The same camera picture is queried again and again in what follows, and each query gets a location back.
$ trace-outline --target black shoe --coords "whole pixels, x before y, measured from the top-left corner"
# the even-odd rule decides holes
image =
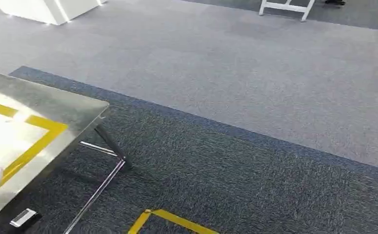
[[[333,4],[333,5],[343,6],[343,5],[345,5],[345,2],[343,0],[326,0],[325,4]]]

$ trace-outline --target yellow tape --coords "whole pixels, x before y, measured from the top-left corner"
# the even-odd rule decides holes
[[[13,117],[18,111],[7,106],[0,105],[0,115]],[[59,134],[61,134],[68,126],[63,123],[54,122],[52,120],[30,116],[26,123],[47,129],[48,132],[35,142],[27,151],[20,155],[3,171],[3,177],[0,181],[0,187],[14,176],[23,166],[30,162],[39,152],[41,152],[48,144],[50,144]]]
[[[191,222],[187,219],[184,219],[182,217],[179,217],[175,214],[172,214],[170,212],[167,212],[165,210],[155,210],[155,211],[150,211],[146,210],[144,213],[140,215],[140,217],[136,220],[134,225],[131,227],[131,229],[128,231],[128,234],[137,234],[138,231],[142,228],[144,223],[147,221],[149,218],[150,214],[157,215],[159,217],[162,217],[166,220],[169,220],[173,223],[179,224],[182,227],[185,227],[187,229],[190,229],[196,233],[200,234],[219,234],[218,232],[215,232],[213,230],[210,230],[208,228],[205,228],[197,223]]]
[[[147,221],[147,219],[150,217],[150,214],[151,210],[145,210],[130,228],[128,234],[137,234],[144,223]]]

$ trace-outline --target light gray carpet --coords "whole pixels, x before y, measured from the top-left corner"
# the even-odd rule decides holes
[[[378,30],[179,0],[0,13],[0,73],[21,65],[378,166]]]
[[[109,101],[104,125],[133,157],[73,233],[126,233],[165,209],[219,233],[378,234],[376,167],[35,69],[11,75]],[[79,147],[14,211],[44,214],[29,233],[61,233],[114,163]],[[151,217],[140,233],[190,232]]]

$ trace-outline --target table top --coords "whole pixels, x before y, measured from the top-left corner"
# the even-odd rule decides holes
[[[0,75],[0,211],[105,118],[109,103]]]

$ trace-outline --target yellow tape square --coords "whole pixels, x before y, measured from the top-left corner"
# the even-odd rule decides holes
[[[13,117],[17,112],[18,110],[0,104],[0,115]],[[48,132],[37,142],[35,142],[27,151],[21,154],[14,162],[12,162],[5,168],[5,170],[3,171],[2,180],[0,182],[0,187],[68,127],[66,124],[34,115],[30,115],[25,120],[25,123],[46,129],[48,130]]]

